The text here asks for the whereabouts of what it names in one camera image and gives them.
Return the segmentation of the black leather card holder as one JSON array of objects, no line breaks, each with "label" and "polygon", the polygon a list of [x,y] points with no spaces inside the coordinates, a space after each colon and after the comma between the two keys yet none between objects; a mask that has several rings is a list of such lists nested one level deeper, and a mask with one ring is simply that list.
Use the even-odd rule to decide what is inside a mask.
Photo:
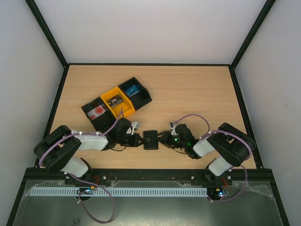
[{"label": "black leather card holder", "polygon": [[144,150],[158,150],[158,131],[146,130],[143,132]]}]

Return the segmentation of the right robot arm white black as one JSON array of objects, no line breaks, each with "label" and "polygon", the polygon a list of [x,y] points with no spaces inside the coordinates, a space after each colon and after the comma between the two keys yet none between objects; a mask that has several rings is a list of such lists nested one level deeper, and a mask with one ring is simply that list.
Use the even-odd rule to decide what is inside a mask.
[{"label": "right robot arm white black", "polygon": [[183,149],[192,159],[200,159],[216,151],[219,157],[205,168],[205,179],[214,185],[223,174],[251,158],[257,144],[249,135],[224,122],[217,130],[196,139],[186,124],[173,126],[171,131],[158,134],[158,141],[167,148]]}]

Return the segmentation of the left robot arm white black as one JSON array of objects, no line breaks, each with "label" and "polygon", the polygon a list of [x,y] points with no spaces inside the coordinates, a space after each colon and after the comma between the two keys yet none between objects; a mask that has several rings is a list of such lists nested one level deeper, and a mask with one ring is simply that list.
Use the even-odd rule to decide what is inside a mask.
[{"label": "left robot arm white black", "polygon": [[119,144],[123,147],[138,147],[144,139],[135,131],[140,123],[130,122],[125,118],[116,120],[112,126],[97,132],[82,132],[59,126],[34,147],[34,154],[39,166],[49,173],[59,171],[83,177],[91,166],[86,160],[74,157],[78,151],[112,150]]}]

